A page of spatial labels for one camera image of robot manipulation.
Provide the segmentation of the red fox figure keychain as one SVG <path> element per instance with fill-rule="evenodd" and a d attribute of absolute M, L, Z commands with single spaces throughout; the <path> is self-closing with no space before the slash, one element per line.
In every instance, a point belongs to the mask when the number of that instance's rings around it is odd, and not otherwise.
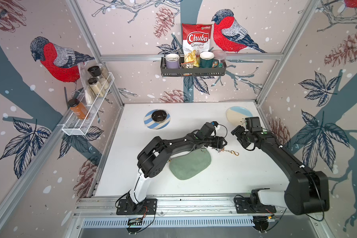
<path fill-rule="evenodd" d="M 239 152 L 236 152 L 234 150 L 228 150 L 228 149 L 225 149 L 225 148 L 214 148 L 218 153 L 221 153 L 221 152 L 228 152 L 232 155 L 235 155 L 235 156 L 239 156 Z"/>

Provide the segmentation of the green corduroy shoulder bag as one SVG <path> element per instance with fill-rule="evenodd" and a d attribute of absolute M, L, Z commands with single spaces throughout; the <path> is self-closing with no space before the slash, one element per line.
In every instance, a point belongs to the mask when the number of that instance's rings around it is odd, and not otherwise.
<path fill-rule="evenodd" d="M 170 161 L 169 169 L 179 180 L 195 177 L 211 164 L 211 154 L 207 149 L 197 149 Z"/>

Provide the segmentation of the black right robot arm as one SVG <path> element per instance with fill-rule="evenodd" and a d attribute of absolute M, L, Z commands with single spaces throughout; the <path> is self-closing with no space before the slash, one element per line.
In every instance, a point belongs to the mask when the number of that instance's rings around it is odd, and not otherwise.
<path fill-rule="evenodd" d="M 285 191 L 269 188 L 252 190 L 252 208 L 264 205 L 279 206 L 289 209 L 295 215 L 328 211 L 330 199 L 326 174 L 321 171 L 315 172 L 300 162 L 279 142 L 273 132 L 263 129 L 259 117 L 246 118 L 245 122 L 244 127 L 237 126 L 231 134 L 244 149 L 254 145 L 266 153 L 289 180 Z"/>

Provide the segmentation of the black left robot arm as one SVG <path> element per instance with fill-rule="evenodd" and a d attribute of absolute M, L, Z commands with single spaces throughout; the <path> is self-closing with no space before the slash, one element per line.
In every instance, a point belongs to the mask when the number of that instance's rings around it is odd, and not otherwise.
<path fill-rule="evenodd" d="M 157 176 L 168 160 L 176 154 L 191 152 L 202 147 L 223 149 L 227 145 L 224 137 L 217 135 L 217 122 L 206 122 L 201 129 L 194 130 L 178 139 L 154 137 L 137 156 L 138 177 L 126 195 L 128 204 L 137 206 L 144 202 L 150 179 Z"/>

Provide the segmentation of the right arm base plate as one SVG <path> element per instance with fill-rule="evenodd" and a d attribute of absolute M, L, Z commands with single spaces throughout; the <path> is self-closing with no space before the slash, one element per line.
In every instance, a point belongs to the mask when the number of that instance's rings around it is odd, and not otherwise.
<path fill-rule="evenodd" d="M 275 206 L 263 205 L 259 201 L 252 202 L 249 197 L 236 195 L 233 199 L 238 214 L 275 214 Z"/>

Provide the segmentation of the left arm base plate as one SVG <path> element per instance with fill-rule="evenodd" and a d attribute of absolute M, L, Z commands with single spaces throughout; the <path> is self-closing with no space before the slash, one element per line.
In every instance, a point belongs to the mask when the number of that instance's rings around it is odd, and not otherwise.
<path fill-rule="evenodd" d="M 139 204 L 132 200 L 120 199 L 117 205 L 117 215 L 155 215 L 157 199 L 145 199 Z"/>

